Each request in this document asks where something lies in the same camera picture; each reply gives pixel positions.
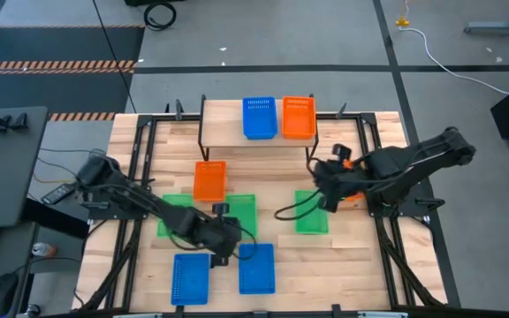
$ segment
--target black mat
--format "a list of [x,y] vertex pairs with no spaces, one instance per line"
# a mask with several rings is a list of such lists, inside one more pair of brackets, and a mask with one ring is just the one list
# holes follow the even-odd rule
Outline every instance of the black mat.
[[[119,60],[136,60],[143,27],[108,27]],[[0,61],[113,60],[100,27],[0,28]]]
[[[132,77],[125,74],[129,86]],[[49,113],[125,112],[126,99],[117,72],[0,74],[0,108],[46,106]]]

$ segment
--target blue plastic basket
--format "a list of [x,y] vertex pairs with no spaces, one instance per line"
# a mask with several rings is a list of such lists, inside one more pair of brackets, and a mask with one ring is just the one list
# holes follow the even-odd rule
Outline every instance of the blue plastic basket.
[[278,133],[274,97],[243,98],[243,133],[249,140],[272,139]]
[[241,244],[239,257],[239,293],[273,294],[276,292],[274,246],[272,244]]
[[174,255],[172,305],[206,305],[208,295],[209,254]]

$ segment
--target wooden tabletop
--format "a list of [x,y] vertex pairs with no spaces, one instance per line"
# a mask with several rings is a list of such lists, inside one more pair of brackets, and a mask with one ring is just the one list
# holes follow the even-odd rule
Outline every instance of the wooden tabletop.
[[[406,139],[398,112],[377,112],[384,147],[405,147]],[[137,115],[117,115],[111,132],[108,155],[116,158],[127,172]],[[320,120],[320,142],[315,156],[331,157],[331,147],[343,143],[359,156],[356,124],[350,120]],[[199,123],[160,122],[151,167],[153,193],[191,193],[194,164],[201,161],[197,145]],[[372,138],[368,140],[372,147]],[[147,132],[141,149],[145,148]],[[137,176],[141,175],[141,155]],[[258,239],[275,247],[276,294],[240,295],[238,261],[212,269],[209,274],[209,302],[187,306],[187,312],[227,311],[330,311],[331,304],[343,310],[388,309],[384,272],[380,259],[374,219],[366,202],[343,202],[329,215],[330,234],[299,235],[294,222],[273,218],[274,211],[293,204],[294,191],[314,189],[305,168],[303,148],[213,148],[211,160],[227,164],[227,193],[253,193],[258,210]],[[198,204],[210,211],[207,204]],[[178,250],[165,238],[156,237],[158,220],[151,216],[143,223],[135,271],[132,312],[173,312],[171,305],[172,263]],[[79,295],[87,300],[110,270],[117,236],[117,221],[108,221],[88,240],[80,278]],[[400,218],[400,228],[410,268],[440,301],[445,302],[442,279],[429,231],[408,218]],[[399,303],[405,304],[396,266],[394,274]],[[125,282],[121,275],[120,284]],[[118,288],[116,304],[122,298]],[[74,300],[73,307],[79,304]]]
[[207,100],[203,105],[204,147],[312,147],[315,137],[308,140],[286,139],[282,135],[282,100],[276,100],[278,134],[271,140],[248,140],[243,134],[243,102],[241,100]]

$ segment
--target white cable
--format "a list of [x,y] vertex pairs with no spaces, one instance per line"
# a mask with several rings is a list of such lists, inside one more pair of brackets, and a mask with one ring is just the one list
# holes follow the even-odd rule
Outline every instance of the white cable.
[[[406,19],[407,19],[407,14],[409,13],[410,9],[409,7],[407,6],[407,0],[404,1],[404,3],[406,4]],[[412,31],[412,32],[415,32],[419,35],[422,36],[423,38],[423,44],[425,45],[425,53],[428,55],[429,59],[431,59],[431,61],[433,61],[435,64],[439,65],[439,67],[441,67],[442,69],[444,69],[446,72],[448,72],[449,74],[451,74],[452,76],[458,78],[458,79],[464,79],[464,80],[472,80],[478,84],[482,84],[488,88],[492,88],[494,89],[495,91],[499,92],[499,93],[502,93],[502,94],[506,94],[506,95],[509,95],[509,92],[506,92],[505,90],[502,90],[500,88],[497,88],[497,87],[493,87],[491,84],[488,84],[488,83],[485,83],[479,79],[473,79],[471,77],[468,77],[468,76],[463,76],[463,75],[459,75],[457,73],[454,73],[454,72],[451,72],[449,71],[449,69],[447,69],[446,67],[444,67],[441,63],[439,63],[432,55],[431,53],[429,53],[429,48],[428,48],[428,37],[425,36],[425,34],[418,30],[418,29],[414,29],[414,28],[411,28],[411,27],[406,27],[406,28],[403,28],[403,27],[400,27],[399,28],[400,32],[401,31]]]

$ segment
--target concrete floor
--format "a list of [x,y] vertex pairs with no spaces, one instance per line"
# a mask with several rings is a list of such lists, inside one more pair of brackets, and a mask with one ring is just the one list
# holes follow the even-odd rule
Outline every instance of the concrete floor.
[[[106,24],[141,22],[141,13],[121,0],[97,3]],[[175,3],[179,13],[173,28],[146,31],[140,66],[388,64],[370,1],[254,3]],[[383,0],[382,4],[399,63],[430,64],[421,37],[400,33],[393,25],[402,2]],[[462,33],[468,21],[508,19],[509,1],[410,1],[410,10],[412,27],[426,33],[432,54],[444,64],[509,64],[509,37]],[[95,13],[86,0],[7,0],[0,14],[0,25],[93,24],[97,24]],[[509,72],[468,75],[509,90]],[[503,96],[446,73],[402,77],[421,140],[454,125],[478,149],[468,166],[442,170],[431,178],[436,196],[447,201],[439,213],[461,304],[509,310],[509,150],[490,115],[490,108]],[[336,110],[343,102],[347,110],[400,110],[389,72],[136,74],[131,93],[137,110],[143,112],[162,111],[176,98],[186,111],[196,111],[201,94],[230,99],[309,93],[315,94],[320,110]],[[111,123],[102,122],[49,123],[43,145],[105,149],[110,127]],[[76,154],[42,153],[41,157],[72,170],[85,160]],[[36,173],[45,179],[70,177],[42,165],[37,165]],[[33,182],[31,194],[40,198],[52,187]],[[75,269],[37,275],[31,300],[45,314],[63,313],[72,304],[75,282]]]

